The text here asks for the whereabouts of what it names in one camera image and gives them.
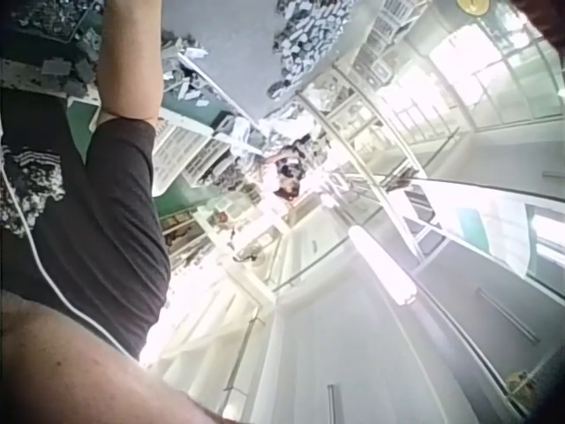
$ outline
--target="earphone wire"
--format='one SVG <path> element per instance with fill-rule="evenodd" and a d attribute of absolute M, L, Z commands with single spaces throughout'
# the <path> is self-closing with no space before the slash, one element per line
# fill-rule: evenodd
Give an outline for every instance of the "earphone wire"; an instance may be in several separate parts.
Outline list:
<path fill-rule="evenodd" d="M 29 245 L 32 249 L 32 254 L 33 254 L 33 257 L 35 259 L 35 264 L 37 265 L 37 268 L 40 270 L 40 272 L 43 275 L 43 277 L 45 278 L 45 280 L 49 283 L 49 285 L 51 286 L 51 289 L 53 289 L 53 292 L 55 292 L 55 294 L 58 296 L 58 298 L 61 299 L 61 301 L 64 303 L 64 305 L 72 313 L 77 315 L 82 321 L 87 322 L 92 327 L 94 327 L 95 329 L 100 331 L 100 333 L 102 333 L 125 356 L 127 356 L 128 358 L 130 358 L 132 360 L 135 360 L 131 356 L 131 354 L 128 353 L 128 351 L 126 351 L 125 348 L 121 344 L 119 344 L 118 341 L 112 335 L 110 335 L 110 333 L 105 328 L 103 328 L 102 325 L 100 325 L 98 322 L 96 322 L 95 320 L 90 318 L 88 315 L 83 314 L 75 306 L 72 305 L 72 303 L 59 290 L 59 288 L 57 287 L 57 284 L 55 284 L 53 279 L 49 276 L 49 274 L 47 273 L 47 271 L 43 267 L 43 264 L 41 263 L 41 259 L 39 257 L 39 254 L 37 252 L 37 247 L 35 246 L 34 237 L 32 236 L 32 232 L 29 229 L 29 226 L 27 225 L 27 220 L 26 220 L 26 217 L 25 217 L 25 215 L 24 215 L 24 213 L 21 210 L 21 207 L 19 205 L 18 197 L 16 196 L 16 193 L 15 193 L 13 187 L 10 184 L 10 180 L 8 179 L 8 176 L 6 175 L 6 172 L 4 170 L 4 158 L 1 157 L 1 156 L 2 156 L 2 152 L 0 150 L 0 171 L 2 172 L 2 178 L 3 178 L 3 180 L 6 184 L 6 190 L 8 191 L 8 194 L 11 197 L 11 201 L 13 201 L 14 207 L 18 211 L 19 219 L 21 220 L 21 222 L 24 226 L 24 230 L 25 230 L 26 235 L 27 235 L 27 241 L 28 241 L 28 243 L 29 243 Z"/>

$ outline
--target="black t-shirt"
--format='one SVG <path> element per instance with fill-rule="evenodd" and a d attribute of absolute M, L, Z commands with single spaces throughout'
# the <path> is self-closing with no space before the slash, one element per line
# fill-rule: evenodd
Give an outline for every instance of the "black t-shirt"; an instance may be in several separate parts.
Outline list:
<path fill-rule="evenodd" d="M 170 263 L 151 196 L 155 130 L 98 127 L 86 163 L 60 99 L 3 90 L 4 169 L 43 267 L 65 297 L 138 357 L 166 299 Z M 40 274 L 2 182 L 2 286 L 85 327 Z"/>

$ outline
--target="gray floor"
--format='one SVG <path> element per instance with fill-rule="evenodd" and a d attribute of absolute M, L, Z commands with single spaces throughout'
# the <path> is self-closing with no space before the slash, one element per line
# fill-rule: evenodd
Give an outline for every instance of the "gray floor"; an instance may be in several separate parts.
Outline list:
<path fill-rule="evenodd" d="M 381 0 L 360 0 L 350 24 L 324 64 L 359 45 L 373 23 Z M 163 27 L 177 36 L 190 32 L 209 52 L 198 64 L 252 118 L 259 119 L 283 104 L 267 97 L 280 79 L 280 58 L 273 54 L 275 34 L 283 18 L 276 0 L 164 0 Z"/>

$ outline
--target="t-shirt sleeve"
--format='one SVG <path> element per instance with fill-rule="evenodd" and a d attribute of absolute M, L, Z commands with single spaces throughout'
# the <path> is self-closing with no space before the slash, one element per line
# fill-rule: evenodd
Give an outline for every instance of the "t-shirt sleeve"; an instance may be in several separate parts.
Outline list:
<path fill-rule="evenodd" d="M 147 122 L 105 122 L 93 134 L 86 170 L 113 239 L 140 270 L 169 281 L 169 256 L 151 194 L 154 140 Z"/>

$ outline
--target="clock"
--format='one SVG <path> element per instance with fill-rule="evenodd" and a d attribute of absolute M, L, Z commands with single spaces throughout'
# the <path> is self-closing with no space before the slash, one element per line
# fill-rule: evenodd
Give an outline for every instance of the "clock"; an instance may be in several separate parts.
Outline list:
<path fill-rule="evenodd" d="M 483 16 L 490 9 L 490 0 L 456 0 L 457 5 L 471 16 Z"/>

